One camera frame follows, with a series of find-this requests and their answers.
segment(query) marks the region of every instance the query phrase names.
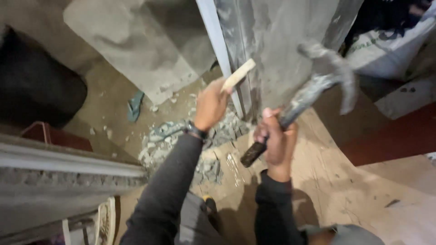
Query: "dark long-sleeve shirt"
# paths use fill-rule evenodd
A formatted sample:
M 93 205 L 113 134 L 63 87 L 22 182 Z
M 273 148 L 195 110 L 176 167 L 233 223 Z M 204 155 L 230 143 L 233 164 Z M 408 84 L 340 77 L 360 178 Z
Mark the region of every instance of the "dark long-sleeve shirt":
M 183 201 L 202 151 L 201 139 L 185 134 L 153 175 L 127 221 L 122 245 L 174 244 Z M 261 173 L 256 192 L 255 233 L 258 244 L 304 244 L 292 213 L 292 184 Z

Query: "wristwatch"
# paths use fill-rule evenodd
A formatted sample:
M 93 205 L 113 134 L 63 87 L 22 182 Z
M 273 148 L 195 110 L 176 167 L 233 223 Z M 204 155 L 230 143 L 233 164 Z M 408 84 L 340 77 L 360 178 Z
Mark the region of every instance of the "wristwatch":
M 188 121 L 186 128 L 183 130 L 185 133 L 193 133 L 198 135 L 202 140 L 205 140 L 208 137 L 208 133 L 205 131 L 199 130 L 193 122 Z

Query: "hand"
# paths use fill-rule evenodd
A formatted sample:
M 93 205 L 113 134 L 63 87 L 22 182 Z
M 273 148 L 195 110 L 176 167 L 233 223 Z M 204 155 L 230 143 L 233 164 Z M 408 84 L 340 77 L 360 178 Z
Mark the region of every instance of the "hand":
M 254 132 L 254 139 L 264 143 L 265 137 L 269 136 L 266 142 L 267 150 L 264 153 L 268 165 L 267 174 L 275 181 L 287 182 L 291 178 L 291 161 L 297 141 L 298 125 L 293 123 L 283 132 L 277 120 L 281 111 L 270 108 L 263 110 L 263 120 Z
M 209 131 L 224 116 L 227 98 L 232 92 L 229 89 L 221 93 L 224 82 L 225 78 L 218 78 L 198 94 L 194 125 L 201 131 Z

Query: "hammer head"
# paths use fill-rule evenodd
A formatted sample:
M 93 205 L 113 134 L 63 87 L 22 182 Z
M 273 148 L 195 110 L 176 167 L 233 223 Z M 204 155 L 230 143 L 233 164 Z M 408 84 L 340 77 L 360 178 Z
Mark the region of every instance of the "hammer head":
M 325 90 L 339 83 L 342 88 L 341 115 L 352 111 L 357 101 L 358 83 L 348 63 L 337 52 L 313 39 L 298 45 L 298 52 L 313 61 L 310 86 Z

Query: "hammer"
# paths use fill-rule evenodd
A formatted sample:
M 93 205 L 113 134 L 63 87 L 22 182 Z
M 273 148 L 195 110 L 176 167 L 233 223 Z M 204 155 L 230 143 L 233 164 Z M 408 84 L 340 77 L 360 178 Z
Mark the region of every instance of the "hammer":
M 298 45 L 298 52 L 313 61 L 311 78 L 292 98 L 288 107 L 279 118 L 282 130 L 286 130 L 301 113 L 311 107 L 322 92 L 336 84 L 342 88 L 341 115 L 353 110 L 357 101 L 358 83 L 347 62 L 335 51 L 327 49 L 315 40 L 307 40 Z M 265 143 L 254 142 L 241 157 L 241 163 L 250 167 L 266 151 Z

